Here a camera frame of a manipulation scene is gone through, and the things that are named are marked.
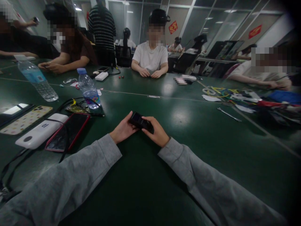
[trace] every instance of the white power bank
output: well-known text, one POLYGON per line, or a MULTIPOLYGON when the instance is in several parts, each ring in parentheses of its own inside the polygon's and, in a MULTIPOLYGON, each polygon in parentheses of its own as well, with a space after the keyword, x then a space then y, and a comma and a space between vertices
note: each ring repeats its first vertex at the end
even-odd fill
MULTIPOLYGON (((57 120, 62 123, 65 123, 68 118, 68 116, 58 113, 49 117, 49 119, 57 120)), ((27 134, 19 138, 15 144, 28 149, 36 149, 54 134, 63 125, 62 123, 44 120, 27 134)))
POLYGON ((101 72, 98 76, 95 77, 97 81, 103 81, 109 74, 107 72, 101 72))

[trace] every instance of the red banner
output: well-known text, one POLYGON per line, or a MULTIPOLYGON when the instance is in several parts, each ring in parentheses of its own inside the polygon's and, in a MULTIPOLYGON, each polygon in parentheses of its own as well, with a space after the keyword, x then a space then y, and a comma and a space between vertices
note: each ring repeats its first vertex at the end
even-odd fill
POLYGON ((261 32, 262 25, 259 25, 258 27, 254 28, 249 32, 249 39, 253 38, 254 36, 258 35, 261 32))
POLYGON ((168 28, 170 34, 172 35, 176 30, 178 30, 177 21, 173 22, 168 28))

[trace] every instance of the hand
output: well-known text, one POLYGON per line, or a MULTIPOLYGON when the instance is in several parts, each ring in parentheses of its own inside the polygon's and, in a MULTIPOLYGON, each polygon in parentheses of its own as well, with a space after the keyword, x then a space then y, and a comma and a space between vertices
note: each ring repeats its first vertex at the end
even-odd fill
POLYGON ((45 67, 49 66, 50 62, 44 62, 44 63, 40 63, 38 64, 39 69, 41 69, 44 72, 49 72, 48 69, 46 69, 45 67))
POLYGON ((157 145, 160 147, 165 147, 165 145, 169 142, 170 138, 159 124, 159 122, 154 117, 142 117, 143 119, 150 121, 150 123, 154 127, 154 134, 151 134, 146 129, 142 129, 142 131, 157 145))
POLYGON ((49 69, 50 71, 56 73, 56 74, 62 74, 62 73, 67 71, 65 65, 56 64, 56 63, 50 64, 50 65, 46 66, 46 68, 49 69))
POLYGON ((140 75, 142 77, 149 77, 150 76, 150 73, 149 71, 146 69, 146 68, 141 68, 141 70, 139 71, 140 75))
POLYGON ((278 87, 277 82, 274 81, 259 82, 258 85, 269 86, 269 89, 275 89, 278 87))
POLYGON ((131 118, 133 112, 131 111, 120 123, 119 125, 110 132, 110 136, 112 137, 115 144, 120 143, 125 140, 133 133, 137 132, 139 129, 129 123, 129 119, 131 118))
POLYGON ((161 75, 162 75, 162 72, 161 72, 161 71, 155 71, 155 72, 151 75, 151 77, 152 77, 152 78, 160 78, 161 75))

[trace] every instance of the phone case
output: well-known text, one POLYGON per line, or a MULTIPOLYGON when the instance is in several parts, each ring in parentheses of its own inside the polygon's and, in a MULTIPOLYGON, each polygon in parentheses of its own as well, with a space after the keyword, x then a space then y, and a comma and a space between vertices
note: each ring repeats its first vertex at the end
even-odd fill
POLYGON ((34 108, 31 112, 27 113, 18 120, 4 127, 2 130, 0 130, 0 133, 8 135, 17 135, 23 130, 25 130, 27 127, 31 126, 34 122, 38 121, 41 117, 49 113, 52 109, 52 107, 38 106, 34 108))

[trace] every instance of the red object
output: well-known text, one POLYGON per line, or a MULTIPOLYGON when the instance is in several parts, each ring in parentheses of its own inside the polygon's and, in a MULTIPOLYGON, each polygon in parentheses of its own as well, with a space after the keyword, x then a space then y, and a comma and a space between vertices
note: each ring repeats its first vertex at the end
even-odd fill
MULTIPOLYGON (((84 124, 82 125, 81 129, 78 131, 77 135, 75 136, 74 140, 72 141, 71 144, 69 144, 69 148, 68 148, 68 151, 70 151, 70 149, 72 148, 72 146, 74 145, 75 141, 78 139, 78 136, 80 135, 80 133, 82 132, 83 128, 85 127, 85 125, 87 124, 88 120, 90 119, 90 115, 89 114, 83 114, 83 113, 73 113, 69 119, 64 123, 66 124, 71 118, 73 115, 75 114, 79 114, 79 115, 87 115, 87 119, 86 121, 84 122, 84 124)), ((48 150, 48 151, 54 151, 54 152, 63 152, 64 150, 55 150, 55 149, 49 149, 47 148, 47 146, 50 144, 50 142, 52 141, 52 139, 58 134, 58 132, 65 128, 64 126, 61 126, 58 131, 49 139, 49 141, 47 141, 47 144, 46 144, 46 147, 45 147, 45 150, 48 150)))
POLYGON ((178 30, 178 25, 177 25, 177 21, 175 20, 175 22, 173 22, 169 27, 169 32, 172 35, 176 30, 178 30))
POLYGON ((249 39, 253 38, 254 36, 258 35, 261 32, 262 25, 259 25, 258 27, 254 28, 249 32, 249 39))

